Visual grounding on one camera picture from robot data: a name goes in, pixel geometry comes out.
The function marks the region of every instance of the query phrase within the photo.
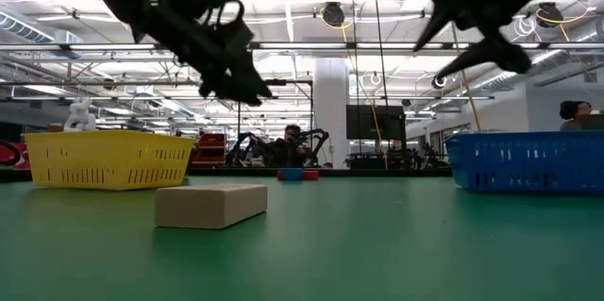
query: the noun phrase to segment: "column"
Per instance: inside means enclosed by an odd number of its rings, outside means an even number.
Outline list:
[[[346,139],[346,104],[348,103],[348,67],[345,59],[316,59],[314,67],[315,128],[329,133],[329,139],[319,150],[319,164],[326,161],[334,169],[343,169],[348,158]]]

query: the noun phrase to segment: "table surface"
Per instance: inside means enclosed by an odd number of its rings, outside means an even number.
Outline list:
[[[262,183],[226,230],[155,228],[153,191],[0,185],[0,300],[602,300],[604,198],[451,178]]]

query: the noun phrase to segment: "beige block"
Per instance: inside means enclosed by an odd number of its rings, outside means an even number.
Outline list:
[[[268,188],[212,184],[158,189],[156,226],[222,229],[266,211]]]

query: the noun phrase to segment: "plastic basket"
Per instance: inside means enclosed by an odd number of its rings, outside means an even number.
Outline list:
[[[124,191],[180,185],[193,140],[138,131],[25,134],[31,176],[50,188]]]
[[[604,193],[604,131],[456,135],[445,145],[469,191]]]

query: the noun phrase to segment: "yellow basket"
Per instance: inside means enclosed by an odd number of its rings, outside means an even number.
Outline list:
[[[180,185],[193,140],[138,131],[25,134],[35,184],[124,191]]]

